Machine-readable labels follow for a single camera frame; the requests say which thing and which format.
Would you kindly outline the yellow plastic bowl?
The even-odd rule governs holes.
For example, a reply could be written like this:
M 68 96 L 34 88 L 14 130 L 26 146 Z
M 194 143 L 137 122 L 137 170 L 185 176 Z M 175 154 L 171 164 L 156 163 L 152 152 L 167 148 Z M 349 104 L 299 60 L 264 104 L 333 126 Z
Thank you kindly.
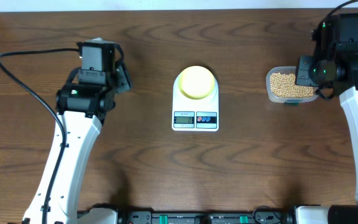
M 178 76 L 180 93 L 191 100 L 202 100 L 214 92 L 216 79 L 213 73 L 202 66 L 185 68 Z

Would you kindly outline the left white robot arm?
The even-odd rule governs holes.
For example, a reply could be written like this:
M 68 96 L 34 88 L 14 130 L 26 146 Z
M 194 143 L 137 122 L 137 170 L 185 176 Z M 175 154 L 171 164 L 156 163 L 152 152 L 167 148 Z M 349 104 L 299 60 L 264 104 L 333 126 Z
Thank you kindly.
M 114 96 L 132 88 L 119 44 L 100 38 L 79 42 L 81 66 L 57 91 L 57 122 L 50 154 L 23 223 L 118 223 L 118 211 L 98 205 L 78 211 L 83 177 L 93 145 Z

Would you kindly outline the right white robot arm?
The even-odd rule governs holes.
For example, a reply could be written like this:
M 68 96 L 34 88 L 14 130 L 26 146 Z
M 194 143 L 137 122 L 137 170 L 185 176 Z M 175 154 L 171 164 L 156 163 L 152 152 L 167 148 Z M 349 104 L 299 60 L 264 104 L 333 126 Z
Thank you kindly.
M 355 205 L 297 205 L 286 223 L 358 223 L 358 13 L 326 16 L 312 32 L 316 47 L 296 67 L 295 84 L 312 86 L 316 95 L 339 97 L 351 134 L 356 167 Z

